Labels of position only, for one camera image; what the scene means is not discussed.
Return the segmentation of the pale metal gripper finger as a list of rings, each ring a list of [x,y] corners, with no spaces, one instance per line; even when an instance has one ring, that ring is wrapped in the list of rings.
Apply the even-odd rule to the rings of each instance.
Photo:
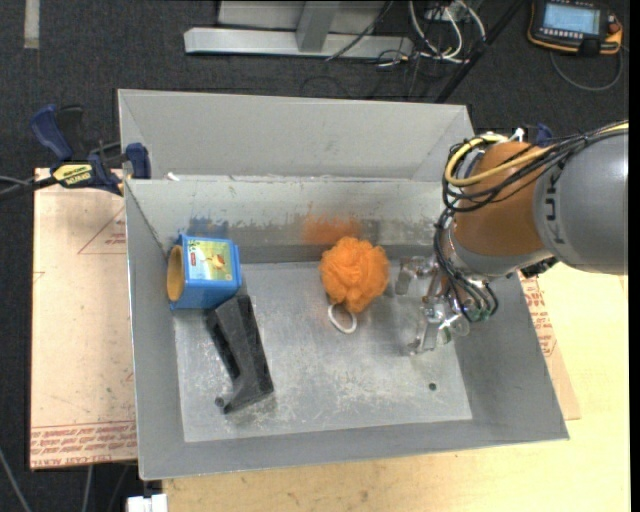
[[[470,332],[470,323],[448,302],[436,302],[421,308],[414,339],[407,345],[411,356],[434,351]]]
[[[432,281],[432,257],[402,257],[395,281],[397,295],[426,295]]]

